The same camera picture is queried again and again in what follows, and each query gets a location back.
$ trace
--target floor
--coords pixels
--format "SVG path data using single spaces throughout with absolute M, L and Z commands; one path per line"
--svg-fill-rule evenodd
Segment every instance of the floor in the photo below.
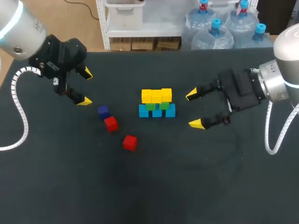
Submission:
M 89 5 L 93 16 L 98 18 L 95 0 L 68 0 Z M 70 4 L 64 0 L 22 0 L 29 11 L 61 41 L 78 38 L 88 51 L 104 51 L 100 23 L 91 17 L 86 6 Z M 0 85 L 13 61 L 12 57 L 0 50 Z

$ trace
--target block stack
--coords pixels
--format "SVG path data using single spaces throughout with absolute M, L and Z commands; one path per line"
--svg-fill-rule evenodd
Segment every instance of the block stack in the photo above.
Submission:
M 111 116 L 107 105 L 99 106 L 98 113 L 101 120 L 104 120 L 107 130 L 111 133 L 118 130 L 118 124 L 114 116 Z
M 172 90 L 142 90 L 142 103 L 139 105 L 139 117 L 148 118 L 150 112 L 153 118 L 162 117 L 162 112 L 165 111 L 167 118 L 174 118 L 176 116 L 175 104 L 170 104 L 172 101 Z

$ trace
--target black tabletop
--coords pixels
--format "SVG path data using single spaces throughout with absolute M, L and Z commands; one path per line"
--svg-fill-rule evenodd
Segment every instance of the black tabletop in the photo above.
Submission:
M 277 155 L 264 149 L 267 102 L 207 131 L 189 121 L 224 108 L 218 93 L 185 95 L 221 70 L 257 68 L 271 49 L 169 53 L 89 53 L 94 79 L 69 83 L 93 101 L 75 106 L 52 80 L 24 74 L 17 93 L 29 122 L 18 148 L 0 153 L 0 222 L 4 224 L 198 224 L 299 221 L 298 119 Z M 0 89 L 0 145 L 16 142 L 22 121 L 10 95 L 14 62 Z M 141 89 L 172 88 L 176 118 L 140 119 Z M 119 123 L 109 134 L 97 107 Z M 271 142 L 292 110 L 274 105 Z M 135 152 L 122 148 L 138 138 Z

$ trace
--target cyan block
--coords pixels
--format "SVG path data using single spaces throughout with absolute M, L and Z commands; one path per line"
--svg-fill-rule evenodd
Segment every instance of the cyan block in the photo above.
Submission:
M 176 117 L 176 106 L 175 104 L 169 104 L 169 109 L 166 110 L 167 118 L 175 118 Z
M 110 117 L 109 109 L 107 105 L 99 106 L 98 113 L 100 115 L 101 120 L 105 120 Z
M 162 111 L 159 109 L 159 105 L 156 105 L 156 109 L 153 111 L 153 118 L 161 118 Z
M 140 118 L 148 118 L 149 117 L 149 111 L 146 110 L 145 104 L 139 105 L 139 117 Z

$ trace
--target plastic water jug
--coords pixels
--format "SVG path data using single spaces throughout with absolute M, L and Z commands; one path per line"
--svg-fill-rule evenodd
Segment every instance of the plastic water jug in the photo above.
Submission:
M 200 7 L 193 9 L 184 18 L 182 30 L 182 50 L 191 50 L 194 35 L 203 27 L 211 26 L 216 18 L 214 10 L 208 9 L 208 0 L 200 0 Z
M 234 7 L 233 11 L 236 11 L 237 8 L 238 8 L 238 3 L 235 4 L 235 7 Z M 225 12 L 225 13 L 223 13 L 222 15 L 220 15 L 219 18 L 221 19 L 222 24 L 225 24 L 225 23 L 226 23 L 226 21 L 228 20 L 228 15 L 229 15 L 231 12 L 232 12 L 232 10 L 229 10 L 228 12 Z
M 273 42 L 265 36 L 265 31 L 265 24 L 257 24 L 254 35 L 241 39 L 234 48 L 272 48 Z
M 202 29 L 193 38 L 192 50 L 197 49 L 231 49 L 234 38 L 230 31 L 221 26 L 220 19 L 214 19 L 208 29 Z
M 248 1 L 242 0 L 240 6 L 240 13 L 237 14 L 236 10 L 230 12 L 228 19 L 224 24 L 233 35 L 235 44 L 243 38 L 252 36 L 256 29 L 256 25 L 259 23 L 255 14 L 247 12 L 249 6 Z

